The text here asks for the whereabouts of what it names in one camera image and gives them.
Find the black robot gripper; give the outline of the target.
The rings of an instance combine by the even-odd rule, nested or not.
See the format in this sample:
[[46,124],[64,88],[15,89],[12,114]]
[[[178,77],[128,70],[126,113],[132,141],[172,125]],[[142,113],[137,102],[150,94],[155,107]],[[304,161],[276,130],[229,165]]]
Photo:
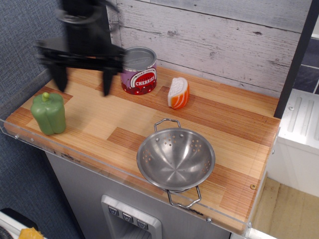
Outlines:
[[110,92],[113,77],[123,70],[124,49],[106,44],[99,22],[89,24],[64,23],[62,37],[47,38],[36,43],[42,64],[49,72],[59,91],[67,86],[65,67],[103,71],[103,93]]

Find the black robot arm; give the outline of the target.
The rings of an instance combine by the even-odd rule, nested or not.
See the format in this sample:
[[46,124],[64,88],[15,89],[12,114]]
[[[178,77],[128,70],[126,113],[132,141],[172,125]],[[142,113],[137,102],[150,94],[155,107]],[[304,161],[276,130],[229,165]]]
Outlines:
[[122,72],[125,51],[111,43],[107,8],[118,11],[108,0],[62,0],[56,17],[63,23],[64,37],[40,40],[40,63],[49,70],[60,91],[65,91],[67,68],[97,70],[103,73],[104,95],[113,76]]

